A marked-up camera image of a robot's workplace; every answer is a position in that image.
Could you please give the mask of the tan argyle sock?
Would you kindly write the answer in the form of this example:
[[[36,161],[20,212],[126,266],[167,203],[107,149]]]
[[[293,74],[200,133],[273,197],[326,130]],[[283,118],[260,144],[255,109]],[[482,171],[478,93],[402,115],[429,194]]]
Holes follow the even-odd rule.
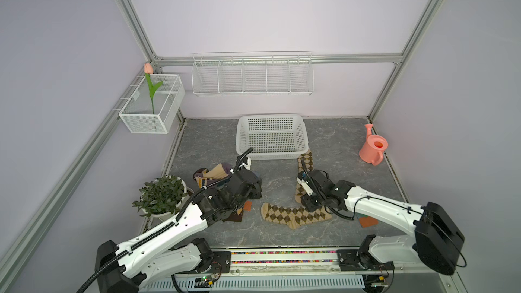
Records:
[[[298,163],[298,175],[303,173],[305,170],[312,171],[313,170],[313,157],[312,157],[312,151],[308,150],[306,153],[301,154],[297,158]],[[299,204],[301,204],[301,198],[302,196],[306,195],[307,192],[305,189],[301,186],[300,183],[297,183],[296,189],[295,189],[295,201]]]
[[[260,209],[262,219],[274,224],[286,225],[292,230],[304,225],[325,222],[332,219],[332,215],[325,208],[308,212],[304,207],[285,208],[282,206],[264,203]]]

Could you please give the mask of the dark brown argyle sock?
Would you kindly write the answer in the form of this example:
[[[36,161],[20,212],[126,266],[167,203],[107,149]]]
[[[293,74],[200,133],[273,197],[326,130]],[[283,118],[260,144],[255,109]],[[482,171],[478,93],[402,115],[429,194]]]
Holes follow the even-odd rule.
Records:
[[[224,220],[224,222],[242,222],[244,217],[244,210],[239,209],[237,211],[232,212],[228,218]]]

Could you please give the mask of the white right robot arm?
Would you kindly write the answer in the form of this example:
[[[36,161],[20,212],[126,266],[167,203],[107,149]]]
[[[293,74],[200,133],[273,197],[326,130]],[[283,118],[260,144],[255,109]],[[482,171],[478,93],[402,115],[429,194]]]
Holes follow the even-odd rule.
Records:
[[[321,170],[301,171],[297,182],[305,190],[301,202],[309,212],[325,208],[340,216],[348,211],[350,221],[363,214],[401,230],[393,237],[368,235],[358,250],[339,253],[342,271],[392,270],[396,263],[423,263],[439,274],[453,275],[459,268],[465,237],[442,206],[398,202],[345,180],[334,183]]]

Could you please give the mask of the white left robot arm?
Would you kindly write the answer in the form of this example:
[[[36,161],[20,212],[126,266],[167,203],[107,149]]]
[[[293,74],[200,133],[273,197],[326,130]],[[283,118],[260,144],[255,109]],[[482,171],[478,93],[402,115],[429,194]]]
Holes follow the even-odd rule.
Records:
[[[240,168],[224,179],[203,186],[182,206],[180,212],[134,239],[100,245],[94,274],[79,288],[85,292],[93,283],[100,292],[138,292],[167,272],[203,271],[209,268],[212,251],[204,240],[186,246],[195,248],[189,258],[171,249],[188,237],[229,218],[251,199],[262,196],[262,180]]]

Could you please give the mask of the blue green orange sock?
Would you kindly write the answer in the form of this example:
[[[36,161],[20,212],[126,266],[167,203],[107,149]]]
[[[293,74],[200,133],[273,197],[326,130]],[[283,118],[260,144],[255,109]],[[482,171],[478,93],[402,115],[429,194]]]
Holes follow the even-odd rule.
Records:
[[[243,206],[243,210],[244,211],[251,211],[252,209],[252,202],[251,201],[247,201],[244,206]]]

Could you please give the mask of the beige purple striped sock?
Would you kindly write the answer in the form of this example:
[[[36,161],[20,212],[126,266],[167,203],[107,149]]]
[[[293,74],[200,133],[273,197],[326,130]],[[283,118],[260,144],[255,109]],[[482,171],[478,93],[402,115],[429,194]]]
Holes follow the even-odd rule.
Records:
[[[198,187],[207,187],[218,180],[225,179],[231,175],[232,166],[228,163],[216,165],[213,169],[201,168],[193,174],[193,179]]]

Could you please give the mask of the white plastic perforated basket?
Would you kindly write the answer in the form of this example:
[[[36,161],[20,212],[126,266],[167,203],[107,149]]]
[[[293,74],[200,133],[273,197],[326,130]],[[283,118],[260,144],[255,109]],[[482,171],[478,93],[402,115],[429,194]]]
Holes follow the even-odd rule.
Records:
[[[295,160],[309,150],[305,122],[300,115],[248,115],[238,120],[236,151],[248,149],[251,160]]]

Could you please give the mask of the pink watering can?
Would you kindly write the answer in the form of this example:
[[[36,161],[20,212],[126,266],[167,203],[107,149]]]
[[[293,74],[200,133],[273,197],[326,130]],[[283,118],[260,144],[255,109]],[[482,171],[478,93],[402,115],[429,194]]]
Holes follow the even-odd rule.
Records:
[[[384,159],[385,150],[388,148],[388,141],[377,134],[373,134],[373,124],[366,124],[366,140],[362,146],[360,158],[374,166],[379,165]]]

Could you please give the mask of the green potted plant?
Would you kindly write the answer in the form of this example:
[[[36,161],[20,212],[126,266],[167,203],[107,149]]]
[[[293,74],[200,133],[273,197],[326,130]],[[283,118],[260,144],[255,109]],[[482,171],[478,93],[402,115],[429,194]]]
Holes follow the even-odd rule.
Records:
[[[189,198],[189,188],[178,176],[166,175],[145,183],[141,196],[132,203],[142,217],[166,221],[177,214]]]

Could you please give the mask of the pink artificial tulip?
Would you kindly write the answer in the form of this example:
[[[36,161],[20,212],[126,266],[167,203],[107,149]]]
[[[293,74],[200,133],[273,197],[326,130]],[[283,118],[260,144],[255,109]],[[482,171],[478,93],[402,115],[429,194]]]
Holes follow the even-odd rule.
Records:
[[[158,89],[161,88],[163,85],[163,81],[159,81],[157,83],[152,82],[151,75],[153,74],[154,70],[150,63],[146,63],[144,65],[144,72],[145,72],[145,81],[147,83],[147,87],[149,90],[149,98],[151,101],[151,108],[152,108],[152,114],[155,115],[155,104],[154,104],[154,96]]]

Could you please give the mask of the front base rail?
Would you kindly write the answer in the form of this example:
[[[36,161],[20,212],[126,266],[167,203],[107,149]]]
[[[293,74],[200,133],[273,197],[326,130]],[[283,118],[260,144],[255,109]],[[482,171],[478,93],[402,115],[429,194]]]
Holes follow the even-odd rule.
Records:
[[[391,269],[394,263],[422,262],[442,275],[452,275],[459,260],[459,246],[438,240],[414,242],[412,237],[377,237],[370,235],[355,248],[211,250],[203,239],[196,239],[189,249],[195,250],[196,266],[190,273],[228,273],[232,265],[270,265],[298,263],[336,263],[342,271]]]

